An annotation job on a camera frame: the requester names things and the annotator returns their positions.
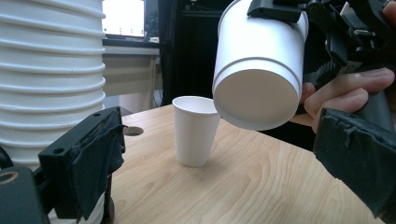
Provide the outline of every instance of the finger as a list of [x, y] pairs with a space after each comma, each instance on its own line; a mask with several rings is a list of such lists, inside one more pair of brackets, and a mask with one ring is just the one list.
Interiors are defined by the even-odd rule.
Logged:
[[378, 92], [388, 87], [394, 79], [394, 74], [388, 68], [338, 76], [304, 102], [305, 111], [314, 117], [324, 102], [345, 95], [358, 88], [368, 92]]
[[305, 102], [305, 100], [315, 93], [315, 86], [310, 82], [303, 83], [303, 93], [300, 99], [300, 105]]
[[312, 123], [313, 131], [316, 133], [318, 130], [318, 121], [320, 119], [320, 111], [322, 108], [331, 108], [342, 110], [347, 113], [354, 113], [357, 110], [361, 109], [364, 104], [366, 104], [368, 99], [369, 93], [363, 88], [358, 88], [345, 95], [326, 101], [320, 108], [319, 112], [314, 116], [314, 120]]
[[396, 29], [396, 2], [389, 2], [384, 8], [384, 16], [390, 25]]

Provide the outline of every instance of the paper cup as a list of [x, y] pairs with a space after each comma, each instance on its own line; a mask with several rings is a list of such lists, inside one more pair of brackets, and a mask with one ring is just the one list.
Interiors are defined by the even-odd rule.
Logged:
[[302, 94], [308, 18], [250, 18], [250, 0], [232, 2], [219, 22], [213, 100], [231, 124], [268, 130], [287, 122]]
[[181, 96], [172, 103], [175, 108], [177, 161], [189, 167], [205, 165], [220, 118], [213, 100], [199, 96]]

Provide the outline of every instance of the black device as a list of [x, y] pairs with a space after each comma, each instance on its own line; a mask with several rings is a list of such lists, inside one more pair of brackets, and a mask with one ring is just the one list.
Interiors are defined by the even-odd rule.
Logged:
[[102, 223], [112, 223], [111, 176], [123, 164], [124, 127], [119, 107], [98, 111], [43, 149], [33, 172], [0, 149], [0, 223], [50, 223], [52, 208], [60, 219], [88, 219], [103, 193]]

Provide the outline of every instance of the stacked white cups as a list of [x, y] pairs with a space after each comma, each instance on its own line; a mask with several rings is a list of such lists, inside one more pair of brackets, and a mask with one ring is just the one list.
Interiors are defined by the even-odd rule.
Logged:
[[35, 169], [103, 109], [104, 17], [101, 0], [0, 1], [0, 146], [15, 165]]

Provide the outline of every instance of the wooden table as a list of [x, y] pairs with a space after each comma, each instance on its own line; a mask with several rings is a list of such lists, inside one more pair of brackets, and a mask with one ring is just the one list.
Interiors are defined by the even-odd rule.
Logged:
[[209, 162], [180, 165], [174, 108], [123, 118], [125, 163], [113, 175], [115, 223], [383, 223], [312, 152], [219, 123]]

